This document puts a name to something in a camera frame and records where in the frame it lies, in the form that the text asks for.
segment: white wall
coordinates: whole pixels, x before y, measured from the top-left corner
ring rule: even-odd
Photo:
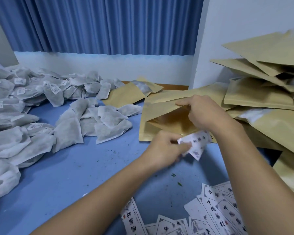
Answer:
[[[293,28],[294,0],[204,0],[190,88],[233,77],[230,70],[209,62],[239,57],[221,44]]]
[[[117,77],[132,81],[144,76],[163,84],[188,85],[193,56],[168,55],[87,55],[45,52],[15,52],[20,65],[35,70],[39,67],[59,74],[87,73],[97,70],[102,78]]]

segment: blue curtain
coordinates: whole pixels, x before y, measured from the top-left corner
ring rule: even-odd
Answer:
[[[193,55],[203,0],[0,0],[14,51]]]

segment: hand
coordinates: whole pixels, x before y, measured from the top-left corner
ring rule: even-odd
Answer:
[[[177,100],[176,105],[190,105],[190,121],[200,130],[209,130],[213,134],[218,130],[236,125],[237,122],[207,95],[193,95]]]
[[[187,152],[192,146],[191,143],[172,143],[181,137],[180,134],[161,130],[153,138],[146,151],[141,155],[141,158],[145,159],[146,162],[152,163],[155,171],[170,166],[177,161],[180,154]]]

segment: blue tabletop surface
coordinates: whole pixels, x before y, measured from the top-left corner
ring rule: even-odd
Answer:
[[[71,102],[56,108],[45,103],[29,113],[39,116],[40,122],[55,125]],[[119,138],[97,145],[96,137],[87,136],[84,144],[47,153],[36,164],[21,169],[19,185],[0,198],[0,235],[29,234],[138,158],[149,142],[138,141],[140,115],[129,120],[133,128]],[[270,164],[278,158],[277,153],[260,151],[267,154]],[[199,162],[185,157],[159,171],[143,184],[134,198],[145,224],[156,222],[158,214],[172,219],[188,218],[183,206],[201,193],[202,183],[215,185],[228,180],[219,147],[211,143]],[[120,217],[106,234],[126,234]]]

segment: person's right arm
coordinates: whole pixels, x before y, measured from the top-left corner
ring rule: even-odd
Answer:
[[[176,102],[190,105],[189,119],[215,136],[249,235],[294,234],[294,193],[266,162],[239,122],[208,96]]]

